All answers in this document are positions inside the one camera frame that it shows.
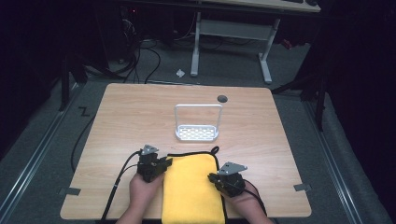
hand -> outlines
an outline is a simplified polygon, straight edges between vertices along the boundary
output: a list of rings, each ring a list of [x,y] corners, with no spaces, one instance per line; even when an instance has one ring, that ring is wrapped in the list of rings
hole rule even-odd
[[[246,184],[245,189],[260,197],[259,192],[257,192],[256,188],[254,188],[253,185],[251,185],[248,181],[245,181],[245,184]],[[244,217],[250,224],[273,223],[264,214],[262,208],[260,207],[259,202],[253,195],[250,195],[249,193],[244,191],[242,194],[238,196],[234,196],[232,198],[224,194],[223,196],[225,200],[235,208],[235,210],[239,213],[239,215]]]
[[[117,221],[122,223],[141,223],[146,209],[149,207],[158,187],[163,183],[164,174],[157,176],[152,182],[147,183],[143,176],[135,174],[129,183],[129,206]]]

yellow cloth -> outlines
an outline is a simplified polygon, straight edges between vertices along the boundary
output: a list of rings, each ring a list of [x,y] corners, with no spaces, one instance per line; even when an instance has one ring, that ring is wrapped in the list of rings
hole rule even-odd
[[[224,204],[207,176],[219,169],[210,153],[171,154],[163,181],[163,224],[224,224]]]

black tape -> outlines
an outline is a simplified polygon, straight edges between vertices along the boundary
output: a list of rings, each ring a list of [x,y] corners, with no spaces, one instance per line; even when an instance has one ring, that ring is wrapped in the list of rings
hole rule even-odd
[[[311,190],[311,185],[309,184],[300,184],[300,185],[294,185],[294,189],[296,191],[300,191],[300,190],[305,190],[305,192]]]
[[[81,192],[81,189],[73,189],[73,188],[61,188],[58,192],[59,195],[79,195],[79,193]]]

hand-mounted device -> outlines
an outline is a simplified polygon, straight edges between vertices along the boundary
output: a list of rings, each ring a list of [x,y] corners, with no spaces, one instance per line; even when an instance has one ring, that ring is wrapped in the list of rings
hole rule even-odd
[[[217,174],[209,174],[209,181],[214,183],[216,189],[230,198],[240,195],[245,189],[245,180],[238,173],[247,167],[232,162],[226,162]]]
[[[143,180],[148,183],[164,173],[168,166],[172,165],[172,159],[167,160],[166,157],[157,159],[158,154],[155,153],[156,151],[158,151],[158,148],[149,145],[145,145],[140,151],[137,173],[142,175]]]

table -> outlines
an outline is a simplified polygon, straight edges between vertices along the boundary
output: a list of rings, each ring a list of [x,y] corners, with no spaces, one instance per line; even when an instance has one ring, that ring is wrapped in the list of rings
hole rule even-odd
[[[240,5],[247,7],[268,7],[273,9],[293,10],[300,12],[320,12],[320,7],[311,7],[306,2],[303,2],[301,4],[280,0],[203,0],[202,2]],[[263,48],[263,52],[259,53],[259,61],[262,67],[262,75],[264,77],[264,81],[267,84],[271,84],[272,78],[268,68],[267,57],[274,42],[279,23],[279,18],[275,19],[272,26],[229,21],[202,20],[201,13],[198,12],[195,25],[195,44],[191,60],[191,75],[193,77],[198,76],[200,35],[220,35],[228,37],[265,40],[266,45]]]
[[[175,105],[220,104],[219,136],[214,142],[180,142],[175,134]],[[100,219],[114,181],[126,161],[145,144],[157,147],[159,157],[167,153],[209,151],[219,146],[221,166],[232,161],[247,166],[241,175],[255,184],[269,217],[308,217],[311,208],[290,151],[276,105],[265,88],[209,87],[178,85],[110,84],[77,170],[70,184],[81,189],[78,196],[66,195],[61,210],[64,219]],[[133,158],[131,164],[137,163]],[[122,177],[107,219],[118,218],[129,202],[129,180]],[[145,218],[161,218],[163,189],[150,205]],[[229,218],[239,217],[226,204]]]

